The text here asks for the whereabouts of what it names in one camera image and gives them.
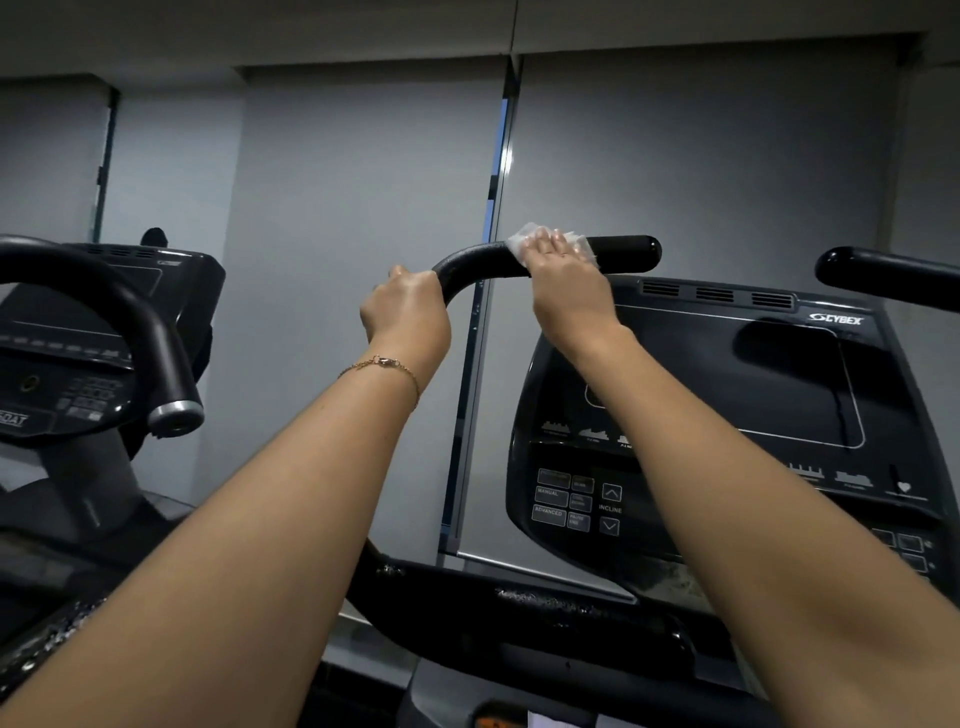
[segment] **metal handlebar end cap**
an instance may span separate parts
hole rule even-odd
[[[154,437],[180,437],[204,423],[204,406],[192,400],[177,400],[155,407],[147,417]]]

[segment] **finger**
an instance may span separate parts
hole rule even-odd
[[[573,253],[573,246],[566,242],[566,235],[559,230],[553,231],[550,236],[553,240],[553,247],[560,255],[570,255]]]
[[[537,250],[544,255],[554,252],[553,241],[550,239],[550,233],[547,228],[537,229]]]
[[[543,253],[540,252],[540,249],[537,247],[537,243],[527,238],[523,243],[523,250],[520,253],[520,260],[524,265],[527,266],[528,271],[534,270],[534,268],[541,266],[545,262]]]

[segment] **handlebar grip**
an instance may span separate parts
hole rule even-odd
[[[130,346],[147,390],[147,425],[156,437],[178,437],[204,422],[204,408],[180,335],[125,278],[66,246],[0,235],[0,283],[45,285],[83,303]]]
[[[662,250],[650,235],[613,235],[588,238],[605,274],[646,273],[657,267]],[[464,288],[480,280],[529,276],[503,242],[474,245],[441,260],[433,267],[450,303]]]
[[[849,291],[960,312],[960,268],[866,248],[820,256],[817,280]]]

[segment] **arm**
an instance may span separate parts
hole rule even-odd
[[[786,722],[960,725],[953,606],[666,372],[561,237],[542,235],[526,255],[544,333],[626,433],[670,534]]]
[[[450,325],[399,266],[361,309],[360,357],[426,386]],[[0,725],[293,726],[347,592],[416,388],[348,372],[182,524],[18,691]]]

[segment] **treadmill console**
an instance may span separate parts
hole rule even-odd
[[[210,255],[69,244],[96,255],[175,323],[189,360],[204,345],[225,271]],[[25,448],[122,425],[134,375],[126,342],[88,307],[22,283],[0,303],[0,435]]]
[[[620,321],[666,369],[957,600],[956,501],[882,310],[698,281],[612,284]],[[543,338],[516,412],[507,510],[566,561],[709,611],[627,437]]]

